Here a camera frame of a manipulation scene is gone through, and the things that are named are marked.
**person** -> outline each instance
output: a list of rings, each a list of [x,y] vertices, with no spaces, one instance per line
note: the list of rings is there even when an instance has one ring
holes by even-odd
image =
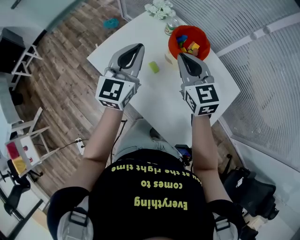
[[[87,196],[88,210],[78,212],[92,223],[92,239],[210,240],[226,226],[237,239],[241,215],[218,175],[209,117],[192,121],[191,173],[175,148],[150,135],[152,127],[144,119],[125,134],[106,167],[122,115],[123,111],[105,109],[76,172],[51,197],[47,222],[53,239],[89,239],[82,237],[78,221],[79,237],[66,238],[74,230],[62,223]],[[225,227],[217,228],[218,216],[226,219]]]

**person's left arm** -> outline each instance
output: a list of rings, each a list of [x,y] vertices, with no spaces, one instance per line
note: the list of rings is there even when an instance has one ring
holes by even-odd
[[[113,147],[122,120],[123,111],[106,108],[85,146],[83,160],[76,172],[67,180],[64,188],[82,187],[91,191],[106,163]]]

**bouquet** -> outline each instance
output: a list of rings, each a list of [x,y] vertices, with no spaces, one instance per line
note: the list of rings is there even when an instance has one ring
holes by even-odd
[[[171,9],[173,4],[169,0],[153,0],[153,4],[146,4],[145,9],[156,19],[162,20],[168,16],[174,17],[175,11]]]

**black t-shirt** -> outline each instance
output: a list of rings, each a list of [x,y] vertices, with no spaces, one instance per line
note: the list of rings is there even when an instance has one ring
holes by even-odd
[[[47,221],[57,239],[60,218],[89,195],[89,217],[94,239],[210,240],[215,227],[212,212],[238,218],[233,203],[206,203],[198,177],[182,163],[157,150],[138,150],[107,167],[89,193],[81,187],[57,191],[51,198]]]

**gray pants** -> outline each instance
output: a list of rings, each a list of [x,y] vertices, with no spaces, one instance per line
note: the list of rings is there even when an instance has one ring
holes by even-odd
[[[121,143],[114,155],[113,162],[120,157],[140,149],[160,150],[180,158],[178,151],[169,143],[157,138],[151,138],[150,130],[152,126],[145,119],[138,119],[135,124],[122,138]]]

